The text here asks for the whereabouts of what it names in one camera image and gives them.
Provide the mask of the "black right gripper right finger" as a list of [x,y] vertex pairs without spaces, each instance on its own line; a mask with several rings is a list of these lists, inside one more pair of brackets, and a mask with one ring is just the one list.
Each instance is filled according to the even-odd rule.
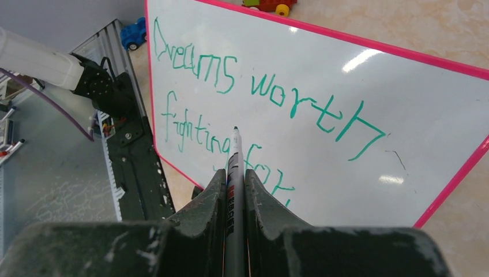
[[317,227],[245,173],[251,276],[450,276],[432,238],[404,227]]

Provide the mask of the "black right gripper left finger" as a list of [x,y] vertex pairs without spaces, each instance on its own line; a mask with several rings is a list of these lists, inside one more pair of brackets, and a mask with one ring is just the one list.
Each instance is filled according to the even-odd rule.
[[15,238],[2,276],[222,276],[224,170],[167,219],[43,222]]

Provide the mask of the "green capped whiteboard marker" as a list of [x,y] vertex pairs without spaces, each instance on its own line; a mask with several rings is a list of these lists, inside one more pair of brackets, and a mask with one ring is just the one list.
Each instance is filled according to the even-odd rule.
[[244,186],[242,138],[238,127],[234,127],[227,168],[224,276],[245,276]]

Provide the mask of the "pink framed whiteboard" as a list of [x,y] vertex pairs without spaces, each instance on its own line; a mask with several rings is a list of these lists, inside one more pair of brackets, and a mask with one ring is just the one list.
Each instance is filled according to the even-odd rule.
[[244,167],[303,220],[416,226],[488,151],[488,70],[220,1],[148,1],[157,153]]

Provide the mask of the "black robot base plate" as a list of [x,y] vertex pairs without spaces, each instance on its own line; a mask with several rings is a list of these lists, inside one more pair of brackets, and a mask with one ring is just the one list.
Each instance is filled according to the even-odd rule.
[[140,113],[129,74],[120,74],[116,85],[134,103],[124,117],[113,118],[108,124],[108,157],[122,220],[166,219],[175,213],[175,207],[148,117]]

